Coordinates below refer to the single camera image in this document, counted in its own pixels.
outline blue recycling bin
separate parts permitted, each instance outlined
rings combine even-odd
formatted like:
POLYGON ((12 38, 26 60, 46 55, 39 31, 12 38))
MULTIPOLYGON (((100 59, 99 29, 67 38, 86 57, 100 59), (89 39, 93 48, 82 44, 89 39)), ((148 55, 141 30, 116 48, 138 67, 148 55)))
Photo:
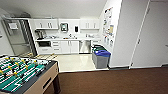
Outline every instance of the blue recycling bin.
POLYGON ((92 58, 96 69, 107 68, 111 53, 106 50, 98 50, 92 53, 92 58))

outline coffee maker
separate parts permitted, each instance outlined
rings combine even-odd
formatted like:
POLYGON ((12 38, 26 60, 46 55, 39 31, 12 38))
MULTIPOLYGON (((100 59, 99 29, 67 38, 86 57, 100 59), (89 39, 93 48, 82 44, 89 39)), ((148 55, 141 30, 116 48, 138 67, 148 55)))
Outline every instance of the coffee maker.
POLYGON ((42 31, 42 30, 35 30, 35 32, 36 32, 36 35, 38 36, 38 39, 37 40, 42 40, 42 39, 44 39, 44 31, 42 31))

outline floor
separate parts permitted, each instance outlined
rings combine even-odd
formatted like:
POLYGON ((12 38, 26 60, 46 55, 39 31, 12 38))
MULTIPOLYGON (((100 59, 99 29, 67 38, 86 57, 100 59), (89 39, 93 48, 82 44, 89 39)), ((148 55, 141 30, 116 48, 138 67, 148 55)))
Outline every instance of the floor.
MULTIPOLYGON (((59 73, 60 94, 168 94, 168 68, 59 73)), ((51 84, 44 94, 54 94, 51 84)))
POLYGON ((96 69, 92 61, 92 54, 58 55, 57 61, 59 73, 108 70, 108 68, 96 69))

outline faucet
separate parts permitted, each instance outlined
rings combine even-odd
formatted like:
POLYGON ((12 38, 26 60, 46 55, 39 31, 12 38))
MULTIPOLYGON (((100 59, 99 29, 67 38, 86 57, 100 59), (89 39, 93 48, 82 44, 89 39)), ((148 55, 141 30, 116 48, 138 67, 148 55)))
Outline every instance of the faucet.
POLYGON ((69 34, 69 37, 72 37, 72 35, 71 35, 71 34, 69 34))

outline dishwasher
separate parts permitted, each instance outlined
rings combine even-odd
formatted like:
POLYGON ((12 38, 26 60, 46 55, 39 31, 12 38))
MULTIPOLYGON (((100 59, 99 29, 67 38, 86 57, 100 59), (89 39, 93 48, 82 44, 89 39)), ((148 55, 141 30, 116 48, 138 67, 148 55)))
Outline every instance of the dishwasher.
POLYGON ((91 53, 91 41, 80 40, 79 41, 79 53, 91 53))

